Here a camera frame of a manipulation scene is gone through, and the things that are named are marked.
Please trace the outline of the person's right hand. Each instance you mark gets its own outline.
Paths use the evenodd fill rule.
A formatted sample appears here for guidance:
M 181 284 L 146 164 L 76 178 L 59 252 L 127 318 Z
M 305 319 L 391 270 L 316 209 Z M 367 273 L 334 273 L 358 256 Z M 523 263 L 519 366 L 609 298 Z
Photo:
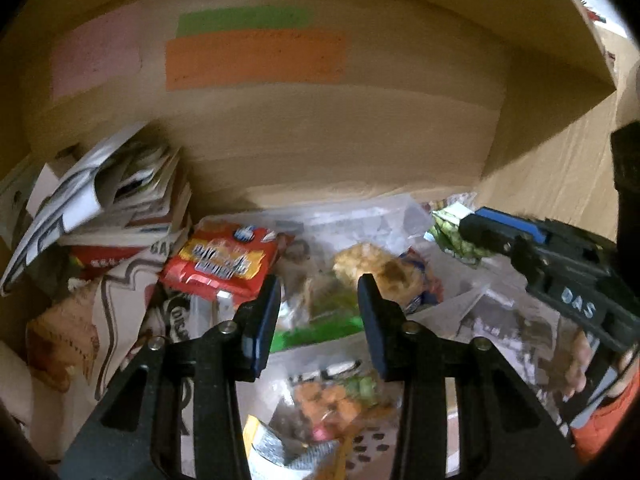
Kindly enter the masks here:
M 593 351 L 587 335 L 582 330 L 578 330 L 570 349 L 570 365 L 564 375 L 565 385 L 562 388 L 562 395 L 566 400 L 585 389 L 587 385 L 585 371 L 592 360 L 592 355 Z M 618 379 L 606 394 L 610 399 L 620 396 L 639 371 L 639 358 L 634 356 L 634 350 L 629 350 L 620 356 L 617 369 L 620 373 Z

